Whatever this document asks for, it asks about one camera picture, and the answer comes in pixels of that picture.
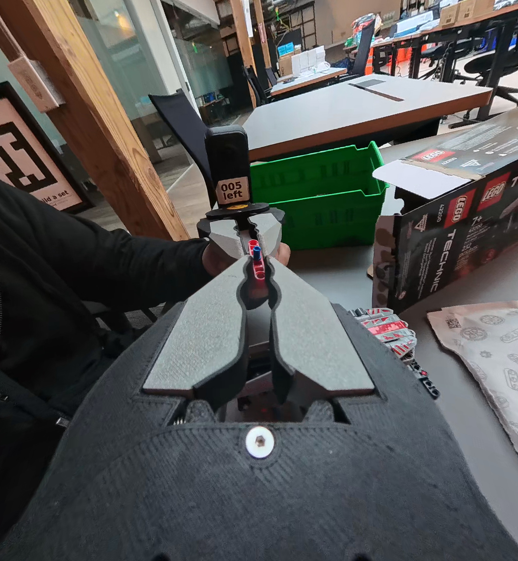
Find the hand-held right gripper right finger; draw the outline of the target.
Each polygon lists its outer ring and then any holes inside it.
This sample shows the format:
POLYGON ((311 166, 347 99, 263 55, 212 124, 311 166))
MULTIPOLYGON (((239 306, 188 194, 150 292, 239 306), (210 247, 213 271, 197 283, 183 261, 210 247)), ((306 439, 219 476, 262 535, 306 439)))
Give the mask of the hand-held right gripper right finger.
POLYGON ((269 347, 278 401, 372 394, 375 385, 328 298, 277 260, 270 260, 269 271, 269 347))

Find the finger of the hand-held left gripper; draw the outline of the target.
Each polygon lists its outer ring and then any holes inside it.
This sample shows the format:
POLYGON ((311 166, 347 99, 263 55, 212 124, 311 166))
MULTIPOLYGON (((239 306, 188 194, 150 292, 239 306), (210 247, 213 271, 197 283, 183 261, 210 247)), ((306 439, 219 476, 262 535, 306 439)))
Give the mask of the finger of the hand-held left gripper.
POLYGON ((208 238, 234 258, 242 259, 247 255, 236 221, 211 221, 208 238))
POLYGON ((254 218, 254 226, 263 255, 275 257, 281 243, 281 223, 276 218, 254 218))

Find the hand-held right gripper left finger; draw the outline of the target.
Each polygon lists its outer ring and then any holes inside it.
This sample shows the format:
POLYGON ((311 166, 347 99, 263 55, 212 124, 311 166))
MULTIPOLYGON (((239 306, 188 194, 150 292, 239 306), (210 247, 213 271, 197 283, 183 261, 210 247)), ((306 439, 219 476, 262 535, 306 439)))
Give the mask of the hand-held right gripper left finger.
POLYGON ((142 389, 147 394, 206 401, 217 410, 247 377, 248 257, 187 299, 142 389))

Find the red angled brick beam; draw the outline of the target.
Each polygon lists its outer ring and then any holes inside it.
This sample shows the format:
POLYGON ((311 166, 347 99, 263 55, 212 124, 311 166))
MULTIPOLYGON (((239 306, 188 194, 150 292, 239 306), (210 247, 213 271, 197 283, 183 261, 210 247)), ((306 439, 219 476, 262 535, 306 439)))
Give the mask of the red angled brick beam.
POLYGON ((257 240, 251 239, 248 242, 248 252, 252 259, 252 275, 249 280, 249 298, 259 300, 268 296, 268 289, 265 276, 265 264, 263 251, 257 240))

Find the grey red brick vehicle model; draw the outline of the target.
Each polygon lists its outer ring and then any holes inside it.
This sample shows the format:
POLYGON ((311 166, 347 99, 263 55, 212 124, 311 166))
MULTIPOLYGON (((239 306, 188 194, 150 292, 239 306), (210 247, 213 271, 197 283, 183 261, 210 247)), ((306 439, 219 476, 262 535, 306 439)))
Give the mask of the grey red brick vehicle model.
MULTIPOLYGON (((356 308, 348 313, 403 362, 432 399, 437 400, 440 397, 440 392, 429 379, 428 373, 416 360, 417 336, 406 321, 385 307, 356 308)), ((265 333, 252 338, 247 372, 244 389, 228 406, 229 420, 270 423, 303 419, 303 407, 293 403, 280 404, 272 390, 269 339, 265 333)))

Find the black cardboard set box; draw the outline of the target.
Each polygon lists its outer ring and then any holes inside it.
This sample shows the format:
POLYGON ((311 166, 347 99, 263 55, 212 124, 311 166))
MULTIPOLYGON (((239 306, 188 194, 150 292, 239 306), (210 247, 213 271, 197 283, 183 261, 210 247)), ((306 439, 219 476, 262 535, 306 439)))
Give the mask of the black cardboard set box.
POLYGON ((403 312, 518 242, 518 107, 373 172, 403 207, 376 222, 372 307, 403 312))

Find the person's left hand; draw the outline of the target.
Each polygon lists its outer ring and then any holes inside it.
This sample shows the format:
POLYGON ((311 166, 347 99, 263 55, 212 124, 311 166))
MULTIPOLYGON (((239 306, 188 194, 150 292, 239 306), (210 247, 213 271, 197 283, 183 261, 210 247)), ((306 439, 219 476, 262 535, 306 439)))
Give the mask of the person's left hand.
MULTIPOLYGON (((274 259, 287 266, 291 257, 291 249, 286 243, 281 243, 277 249, 274 259)), ((218 245, 209 242, 202 254, 202 263, 205 270, 212 277, 220 275, 239 258, 232 257, 224 252, 218 245)))

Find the black office chair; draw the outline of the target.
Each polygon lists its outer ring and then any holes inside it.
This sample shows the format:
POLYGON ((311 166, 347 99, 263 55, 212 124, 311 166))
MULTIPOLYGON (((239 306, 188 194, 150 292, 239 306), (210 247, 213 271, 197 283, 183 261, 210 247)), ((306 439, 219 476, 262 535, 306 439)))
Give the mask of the black office chair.
POLYGON ((515 20, 499 25, 495 29, 496 43, 494 52, 483 54, 468 62, 464 69, 471 74, 478 74, 478 86, 492 88, 489 104, 478 111, 478 116, 471 119, 470 110, 464 115, 461 126, 482 122, 492 118, 490 104, 495 97, 514 103, 518 107, 518 88, 501 86, 500 79, 518 71, 518 25, 515 20))
POLYGON ((207 125, 201 120, 198 112, 195 111, 181 89, 171 95, 149 94, 149 99, 159 116, 197 165, 204 178, 208 201, 212 209, 216 204, 216 199, 213 195, 213 182, 205 146, 207 125))

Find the green plastic bin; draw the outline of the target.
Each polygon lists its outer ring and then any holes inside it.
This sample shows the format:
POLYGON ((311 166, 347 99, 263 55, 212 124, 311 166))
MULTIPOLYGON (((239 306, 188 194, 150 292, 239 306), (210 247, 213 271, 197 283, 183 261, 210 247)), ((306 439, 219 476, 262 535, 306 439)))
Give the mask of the green plastic bin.
POLYGON ((388 184, 373 177, 378 146, 349 145, 251 166, 256 202, 285 213, 292 250, 372 246, 388 184))

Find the grey table with wooden edge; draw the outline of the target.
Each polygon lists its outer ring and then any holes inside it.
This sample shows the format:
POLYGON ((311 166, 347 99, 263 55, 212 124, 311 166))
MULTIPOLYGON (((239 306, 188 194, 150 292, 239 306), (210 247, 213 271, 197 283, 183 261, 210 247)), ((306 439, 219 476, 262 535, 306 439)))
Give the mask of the grey table with wooden edge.
POLYGON ((255 109, 244 124, 249 160, 433 136, 441 118, 487 106, 492 92, 386 75, 340 82, 255 109))

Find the person's black clothing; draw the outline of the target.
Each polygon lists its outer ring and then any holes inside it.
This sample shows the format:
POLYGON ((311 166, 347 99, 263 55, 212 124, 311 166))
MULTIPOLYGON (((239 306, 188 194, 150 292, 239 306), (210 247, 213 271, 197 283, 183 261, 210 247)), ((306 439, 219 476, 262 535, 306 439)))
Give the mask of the person's black clothing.
POLYGON ((0 230, 0 371, 57 409, 76 409, 110 363, 101 334, 38 250, 0 230))

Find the printed white paper bag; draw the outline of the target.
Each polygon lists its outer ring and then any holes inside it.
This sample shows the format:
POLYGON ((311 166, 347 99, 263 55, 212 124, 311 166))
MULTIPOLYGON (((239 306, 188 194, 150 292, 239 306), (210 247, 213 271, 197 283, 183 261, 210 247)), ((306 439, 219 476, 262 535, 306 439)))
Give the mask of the printed white paper bag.
POLYGON ((473 375, 518 454, 518 301, 451 306, 427 319, 473 375))

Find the black white marker board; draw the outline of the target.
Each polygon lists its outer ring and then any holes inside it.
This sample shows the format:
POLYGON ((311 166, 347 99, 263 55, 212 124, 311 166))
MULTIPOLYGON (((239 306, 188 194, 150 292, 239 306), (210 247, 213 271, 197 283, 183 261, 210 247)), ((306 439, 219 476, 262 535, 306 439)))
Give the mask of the black white marker board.
POLYGON ((76 214, 94 207, 8 81, 0 83, 0 180, 59 211, 76 214))

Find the long cluttered wooden desk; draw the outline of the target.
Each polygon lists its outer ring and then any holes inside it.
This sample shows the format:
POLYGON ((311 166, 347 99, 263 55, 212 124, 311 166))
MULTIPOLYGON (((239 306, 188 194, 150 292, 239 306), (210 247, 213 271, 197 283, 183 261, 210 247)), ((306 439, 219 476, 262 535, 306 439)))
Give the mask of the long cluttered wooden desk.
POLYGON ((420 63, 428 50, 424 45, 444 46, 437 68, 439 80, 452 82, 455 69, 455 51, 464 40, 476 43, 491 32, 496 37, 496 27, 515 20, 518 25, 518 3, 494 9, 493 1, 462 1, 442 11, 440 23, 430 30, 418 30, 402 37, 379 41, 372 46, 372 72, 383 74, 386 67, 389 75, 395 76, 398 67, 399 51, 410 50, 408 77, 419 77, 420 63))

